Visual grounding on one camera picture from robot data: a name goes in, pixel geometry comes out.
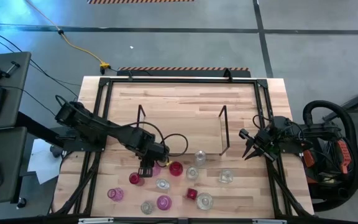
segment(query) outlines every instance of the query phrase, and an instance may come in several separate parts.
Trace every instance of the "glassware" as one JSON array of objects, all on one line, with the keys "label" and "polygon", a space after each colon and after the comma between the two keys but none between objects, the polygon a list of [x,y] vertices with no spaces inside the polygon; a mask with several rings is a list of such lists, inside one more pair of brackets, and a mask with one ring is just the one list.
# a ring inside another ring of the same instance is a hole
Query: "glassware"
[{"label": "glassware", "polygon": [[195,180],[198,177],[198,169],[195,167],[189,167],[186,171],[186,176],[189,180]]},{"label": "glassware", "polygon": [[202,210],[209,210],[212,208],[214,201],[212,196],[208,193],[201,193],[197,196],[197,207]]},{"label": "glassware", "polygon": [[233,172],[228,169],[223,169],[219,175],[219,181],[225,184],[233,182]]},{"label": "glassware", "polygon": [[206,162],[206,154],[203,151],[198,151],[195,153],[195,163],[197,167],[204,165]]},{"label": "glassware", "polygon": [[129,182],[131,184],[134,184],[136,186],[143,186],[144,185],[144,179],[140,177],[140,175],[136,172],[133,172],[129,176]]},{"label": "glassware", "polygon": [[157,207],[161,210],[168,210],[172,205],[172,200],[169,196],[159,196],[157,199]]},{"label": "glassware", "polygon": [[198,193],[197,190],[188,188],[188,189],[187,189],[186,197],[187,197],[188,199],[196,200],[197,193]]},{"label": "glassware", "polygon": [[142,212],[145,215],[150,215],[153,211],[154,211],[154,205],[152,202],[149,201],[145,201],[143,202],[143,204],[140,206],[140,209],[142,210]]},{"label": "glassware", "polygon": [[109,197],[111,200],[115,202],[120,202],[124,198],[124,191],[119,187],[115,189],[110,189],[107,192],[107,197]]},{"label": "glassware", "polygon": [[165,179],[157,179],[155,183],[157,184],[157,187],[164,190],[169,189],[170,186],[169,182]]},{"label": "glassware", "polygon": [[180,164],[180,162],[172,162],[172,164],[169,166],[169,172],[177,177],[183,172],[183,166]]},{"label": "glassware", "polygon": [[154,162],[153,177],[158,176],[160,173],[161,173],[161,167],[157,165],[157,162]]}]

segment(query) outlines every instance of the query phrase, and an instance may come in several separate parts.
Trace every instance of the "yellow cable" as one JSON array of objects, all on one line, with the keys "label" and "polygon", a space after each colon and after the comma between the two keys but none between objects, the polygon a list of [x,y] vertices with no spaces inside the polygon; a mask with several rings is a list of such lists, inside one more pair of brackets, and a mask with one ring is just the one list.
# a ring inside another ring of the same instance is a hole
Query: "yellow cable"
[{"label": "yellow cable", "polygon": [[[30,0],[25,0],[25,1],[26,1],[27,3],[29,3],[29,4],[30,4],[35,10],[37,10],[41,15],[43,15],[44,18],[46,18],[51,24],[53,24],[53,25],[56,27],[57,30],[61,30],[61,29],[59,28],[59,26],[57,26],[57,25],[56,25],[53,21],[51,21],[44,13],[42,13],[39,8],[37,8],[35,5],[33,5],[33,4],[30,2]],[[107,66],[109,66],[108,63],[102,61],[98,56],[96,56],[95,54],[93,54],[93,53],[90,52],[89,50],[85,50],[85,49],[83,49],[83,48],[81,48],[81,47],[75,46],[75,45],[73,45],[72,43],[70,43],[70,42],[67,40],[65,34],[61,34],[61,36],[65,39],[65,41],[68,43],[68,45],[74,47],[75,49],[78,49],[78,50],[81,50],[81,51],[83,51],[83,52],[86,52],[86,53],[92,55],[94,58],[98,59],[98,60],[100,61],[100,66],[101,66],[101,67],[106,68]]]}]

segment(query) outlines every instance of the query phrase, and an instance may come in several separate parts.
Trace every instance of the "floor tape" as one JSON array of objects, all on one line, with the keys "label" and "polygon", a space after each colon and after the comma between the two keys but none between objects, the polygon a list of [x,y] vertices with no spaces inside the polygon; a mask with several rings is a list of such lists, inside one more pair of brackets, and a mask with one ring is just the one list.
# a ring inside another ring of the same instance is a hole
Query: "floor tape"
[{"label": "floor tape", "polygon": [[88,4],[193,2],[194,0],[88,0]]}]

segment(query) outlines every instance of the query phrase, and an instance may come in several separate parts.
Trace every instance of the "wooden table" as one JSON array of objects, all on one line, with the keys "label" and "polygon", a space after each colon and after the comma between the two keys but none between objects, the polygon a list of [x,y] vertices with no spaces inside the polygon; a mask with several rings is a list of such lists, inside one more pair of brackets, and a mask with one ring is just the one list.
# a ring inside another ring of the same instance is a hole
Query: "wooden table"
[{"label": "wooden table", "polygon": [[[100,77],[84,77],[79,101],[90,111],[93,110]],[[291,118],[290,106],[283,79],[268,79],[270,98],[274,115]],[[261,91],[262,103],[265,99]],[[185,172],[173,177],[168,169],[163,169],[157,177],[148,178],[145,185],[137,187],[128,181],[129,174],[137,172],[139,160],[134,153],[124,149],[115,139],[109,138],[103,152],[94,192],[92,216],[102,217],[197,217],[197,218],[273,218],[272,198],[270,196],[266,163],[263,157],[248,161],[241,158],[245,141],[239,130],[246,128],[253,136],[257,128],[252,117],[257,114],[254,87],[247,84],[207,84],[207,83],[115,83],[108,119],[125,124],[136,121],[138,105],[142,105],[147,118],[213,119],[223,105],[227,105],[229,136],[231,147],[220,157],[208,154],[207,163],[199,170],[197,180],[185,178]],[[183,141],[177,141],[184,147]],[[54,206],[60,208],[78,185],[83,152],[73,153],[62,165],[55,191]],[[194,164],[194,155],[187,154],[175,158],[184,169]],[[283,155],[287,184],[294,196],[306,211],[313,213],[313,207],[306,183],[303,165],[294,155]],[[230,184],[218,182],[219,172],[227,168],[234,172]],[[157,178],[171,183],[169,190],[158,189]],[[124,200],[113,202],[107,197],[109,189],[121,187]],[[207,192],[213,196],[211,210],[197,209],[196,204],[184,198],[188,187]],[[172,208],[168,211],[156,209],[151,215],[144,215],[140,205],[151,200],[155,202],[160,195],[169,195]],[[88,195],[85,189],[83,206]],[[284,211],[282,195],[278,190],[280,208]]]}]

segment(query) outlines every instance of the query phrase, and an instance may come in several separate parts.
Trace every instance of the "black desk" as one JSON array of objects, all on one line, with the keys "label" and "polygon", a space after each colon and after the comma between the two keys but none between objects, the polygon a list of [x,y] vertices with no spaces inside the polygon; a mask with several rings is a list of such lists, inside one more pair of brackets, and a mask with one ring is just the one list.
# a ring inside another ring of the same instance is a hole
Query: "black desk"
[{"label": "black desk", "polygon": [[26,128],[0,129],[0,165],[4,182],[0,186],[0,202],[17,203],[19,199]]},{"label": "black desk", "polygon": [[30,57],[30,52],[0,54],[1,70],[6,72],[12,66],[11,61],[15,61],[20,65],[20,68],[17,68],[12,72],[10,78],[2,78],[0,80],[0,85],[2,87],[16,87],[6,87],[6,97],[0,114],[0,128],[26,127],[28,132],[34,136],[42,138],[56,146],[63,147],[63,143],[56,139],[57,133],[42,126],[19,111],[23,94],[22,90],[24,89],[25,78],[27,77],[27,71],[30,64]]}]

